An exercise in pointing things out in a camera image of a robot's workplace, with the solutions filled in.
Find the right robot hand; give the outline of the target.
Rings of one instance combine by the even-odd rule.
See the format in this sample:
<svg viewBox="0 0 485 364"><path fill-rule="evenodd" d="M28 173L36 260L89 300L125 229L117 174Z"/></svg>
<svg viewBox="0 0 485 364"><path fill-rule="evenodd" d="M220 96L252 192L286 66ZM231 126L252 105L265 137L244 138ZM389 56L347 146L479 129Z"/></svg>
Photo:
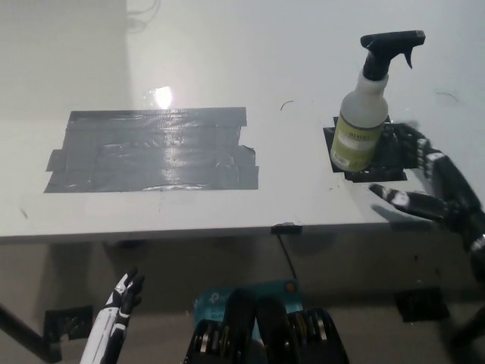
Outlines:
<svg viewBox="0 0 485 364"><path fill-rule="evenodd" d="M414 162L429 183L430 195L371 184L369 190L392 207L441 224L458 234L469 255L473 276L484 282L484 210L477 194L447 154L432 146L423 133L408 124L393 131L407 162Z"/></svg>

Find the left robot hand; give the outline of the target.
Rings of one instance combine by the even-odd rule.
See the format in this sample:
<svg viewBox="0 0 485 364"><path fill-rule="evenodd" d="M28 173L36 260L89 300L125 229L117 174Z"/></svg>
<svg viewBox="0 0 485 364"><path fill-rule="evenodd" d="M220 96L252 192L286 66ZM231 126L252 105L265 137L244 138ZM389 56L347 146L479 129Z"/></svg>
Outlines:
<svg viewBox="0 0 485 364"><path fill-rule="evenodd" d="M124 345L130 316L141 303L145 277L133 268L118 281L95 318L80 364L115 364Z"/></svg>

